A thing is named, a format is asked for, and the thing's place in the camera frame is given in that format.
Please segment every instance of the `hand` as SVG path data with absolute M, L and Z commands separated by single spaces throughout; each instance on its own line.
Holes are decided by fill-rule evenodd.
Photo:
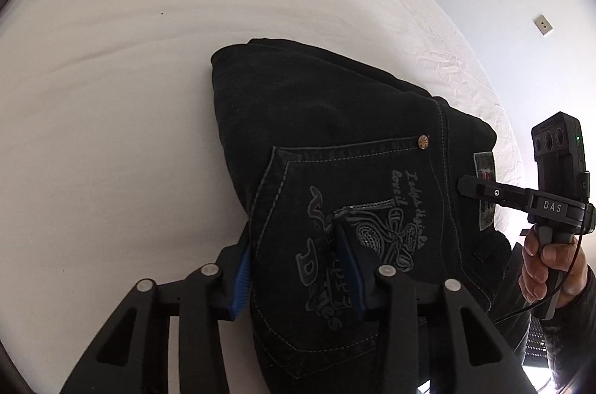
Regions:
M 546 296 L 546 279 L 548 268 L 568 271 L 577 248 L 577 239 L 573 237 L 572 244 L 549 244 L 538 256 L 538 238 L 532 228 L 527 236 L 522 250 L 523 266 L 519 285 L 524 298 L 531 304 Z M 556 308 L 567 305 L 577 295 L 583 292 L 588 283 L 588 263 L 586 255 L 580 248 L 579 254 L 567 280 L 562 285 Z

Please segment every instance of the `jeans label patch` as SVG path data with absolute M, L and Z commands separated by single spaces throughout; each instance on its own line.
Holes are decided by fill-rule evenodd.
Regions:
M 496 181 L 495 157 L 492 152 L 478 152 L 474 154 L 474 165 L 476 177 L 485 181 Z M 480 204 L 480 227 L 481 231 L 487 229 L 495 219 L 495 205 L 481 201 Z

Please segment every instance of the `jeans rivet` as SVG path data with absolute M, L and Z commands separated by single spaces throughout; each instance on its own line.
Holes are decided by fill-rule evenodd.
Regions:
M 428 148 L 428 137 L 426 135 L 420 135 L 418 137 L 418 148 L 422 150 Z

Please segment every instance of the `wall outlet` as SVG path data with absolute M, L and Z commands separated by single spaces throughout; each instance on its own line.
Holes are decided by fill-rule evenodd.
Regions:
M 543 35 L 547 35 L 552 31 L 551 23 L 549 23 L 542 14 L 534 19 L 534 24 L 536 24 L 536 27 Z

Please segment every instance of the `mattress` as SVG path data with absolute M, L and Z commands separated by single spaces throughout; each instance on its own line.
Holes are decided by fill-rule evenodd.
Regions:
M 136 281 L 182 279 L 237 241 L 246 215 L 219 143 L 209 59 L 251 38 L 327 48 L 444 97 L 492 125 L 497 180 L 523 185 L 508 118 L 433 0 L 10 0 L 0 338 L 37 393 L 59 392 Z M 499 209 L 496 223 L 514 242 L 524 217 Z M 232 394 L 267 392 L 251 342 L 246 315 L 222 324 Z

